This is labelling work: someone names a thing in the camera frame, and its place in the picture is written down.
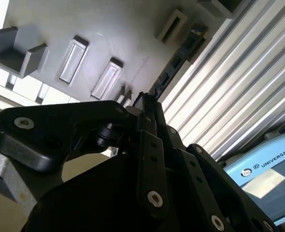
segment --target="rectangular ceiling light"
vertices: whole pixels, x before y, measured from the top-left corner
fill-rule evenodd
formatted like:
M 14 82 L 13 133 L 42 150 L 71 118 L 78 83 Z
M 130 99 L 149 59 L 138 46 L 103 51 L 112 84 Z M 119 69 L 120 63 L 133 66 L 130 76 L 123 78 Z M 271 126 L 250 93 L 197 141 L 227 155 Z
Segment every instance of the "rectangular ceiling light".
M 41 86 L 41 81 L 38 81 L 31 76 L 26 76 L 23 79 L 16 79 L 13 86 L 13 92 L 18 93 L 32 101 L 35 101 Z
M 6 84 L 6 88 L 12 90 L 14 88 L 14 86 L 15 86 L 15 82 L 16 82 L 16 76 L 10 75 L 9 79 L 8 79 L 8 82 Z
M 93 92 L 92 96 L 99 99 L 105 100 L 114 83 L 120 76 L 122 67 L 117 64 L 118 62 L 114 59 L 111 59 L 105 68 L 103 74 L 99 78 Z
M 54 89 L 52 87 L 49 87 L 44 97 L 44 100 L 42 101 L 42 105 L 68 103 L 69 99 L 70 97 L 67 94 L 60 92 L 59 90 Z
M 89 43 L 82 38 L 75 36 L 69 43 L 64 59 L 60 65 L 57 78 L 70 84 L 80 63 L 82 62 L 84 53 Z
M 42 84 L 41 85 L 39 93 L 38 93 L 38 96 L 36 98 L 36 102 L 37 103 L 42 104 L 48 89 L 49 89 L 49 86 L 47 84 Z
M 3 69 L 0 69 L 0 86 L 6 87 L 8 78 L 9 78 L 9 73 Z

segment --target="corrugated metal shutter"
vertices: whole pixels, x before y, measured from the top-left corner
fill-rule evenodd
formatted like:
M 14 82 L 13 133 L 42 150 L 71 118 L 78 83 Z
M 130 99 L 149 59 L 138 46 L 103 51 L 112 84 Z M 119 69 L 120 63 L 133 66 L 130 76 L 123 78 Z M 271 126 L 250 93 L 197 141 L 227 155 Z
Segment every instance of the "corrugated metal shutter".
M 285 0 L 251 1 L 163 101 L 185 145 L 215 159 L 285 123 Z

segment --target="bolt head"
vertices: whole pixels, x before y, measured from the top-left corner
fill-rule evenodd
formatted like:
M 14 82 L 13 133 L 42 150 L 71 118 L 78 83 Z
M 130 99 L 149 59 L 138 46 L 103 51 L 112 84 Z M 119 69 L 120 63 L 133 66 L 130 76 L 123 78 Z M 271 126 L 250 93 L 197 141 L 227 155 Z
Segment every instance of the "bolt head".
M 156 208 L 160 208 L 163 206 L 163 199 L 161 195 L 158 194 L 156 191 L 150 191 L 148 193 L 148 200 Z
M 200 147 L 196 146 L 196 147 L 195 147 L 195 150 L 196 150 L 199 154 L 202 154 L 202 150 L 201 150 Z
M 218 231 L 224 231 L 225 229 L 224 223 L 222 222 L 221 219 L 219 219 L 218 216 L 212 215 L 211 222 Z
M 18 117 L 15 119 L 14 123 L 17 127 L 24 130 L 30 130 L 35 126 L 34 122 L 27 117 Z
M 264 222 L 266 228 L 267 228 L 270 232 L 273 232 L 273 228 L 271 227 L 271 225 L 270 225 L 268 222 L 266 222 L 266 221 L 263 221 L 263 222 Z
M 177 133 L 177 131 L 176 131 L 175 129 L 173 129 L 173 128 L 170 128 L 170 132 L 171 132 L 172 134 L 176 134 L 176 133 Z

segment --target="black metal bracket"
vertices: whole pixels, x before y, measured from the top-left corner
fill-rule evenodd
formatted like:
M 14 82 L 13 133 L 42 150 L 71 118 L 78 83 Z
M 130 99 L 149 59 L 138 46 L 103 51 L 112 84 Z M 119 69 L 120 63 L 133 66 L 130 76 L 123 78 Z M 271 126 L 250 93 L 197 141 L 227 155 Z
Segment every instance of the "black metal bracket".
M 135 115 L 114 101 L 0 113 L 0 154 L 18 163 L 19 181 L 35 190 L 32 180 L 53 177 L 67 160 L 119 148 L 108 161 L 45 189 L 25 231 L 79 231 L 90 220 L 101 230 L 269 232 L 267 222 L 276 231 L 202 147 L 185 149 L 154 96 L 141 93 L 135 106 Z M 17 125 L 21 117 L 27 121 Z M 28 170 L 37 178 L 27 178 Z

